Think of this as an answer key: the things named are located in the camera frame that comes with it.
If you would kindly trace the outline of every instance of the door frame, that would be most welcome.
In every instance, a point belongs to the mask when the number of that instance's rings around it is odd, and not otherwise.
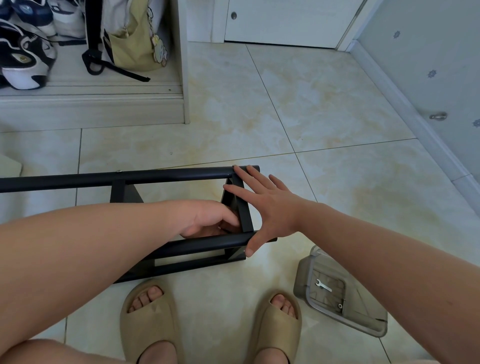
[[[383,0],[364,0],[357,13],[352,19],[342,39],[336,47],[336,50],[348,51],[348,46],[352,40],[357,39],[367,23],[377,11]],[[225,31],[227,29],[229,0],[214,0],[212,34],[210,39],[212,43],[223,43],[225,41]]]

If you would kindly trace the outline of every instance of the black metal rack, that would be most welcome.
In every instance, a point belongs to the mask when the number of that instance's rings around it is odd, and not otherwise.
[[[111,186],[111,203],[142,203],[143,199],[135,188],[135,184],[224,178],[227,179],[227,184],[243,187],[243,181],[233,171],[233,167],[208,167],[0,178],[0,193]],[[223,192],[221,203],[238,213],[241,225],[240,233],[168,242],[143,258],[115,283],[244,260],[246,258],[245,246],[255,234],[248,203],[227,191]],[[207,258],[155,266],[155,259],[214,250],[224,250],[224,253]]]

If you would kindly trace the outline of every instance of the ankle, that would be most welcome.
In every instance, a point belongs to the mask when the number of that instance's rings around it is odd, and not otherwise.
[[[258,352],[253,364],[288,364],[288,359],[280,349],[267,348]]]
[[[168,341],[157,341],[145,349],[138,364],[177,364],[175,346]]]

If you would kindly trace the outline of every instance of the person's left hand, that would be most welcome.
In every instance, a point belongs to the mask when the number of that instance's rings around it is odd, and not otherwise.
[[[237,215],[224,204],[212,200],[187,200],[185,203],[185,211],[192,216],[191,224],[180,233],[183,238],[240,232]]]

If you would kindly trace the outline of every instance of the hand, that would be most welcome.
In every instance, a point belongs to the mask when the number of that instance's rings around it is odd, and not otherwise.
[[[299,230],[301,213],[311,201],[290,192],[277,177],[269,175],[268,179],[252,166],[247,167],[249,174],[238,166],[234,166],[234,171],[255,193],[232,184],[225,184],[223,188],[252,204],[262,216],[262,227],[248,242],[246,256],[251,256],[273,238],[289,236]]]
[[[180,235],[184,238],[200,238],[239,232],[238,217],[224,204],[212,200],[182,201],[182,213],[187,216],[187,227]]]

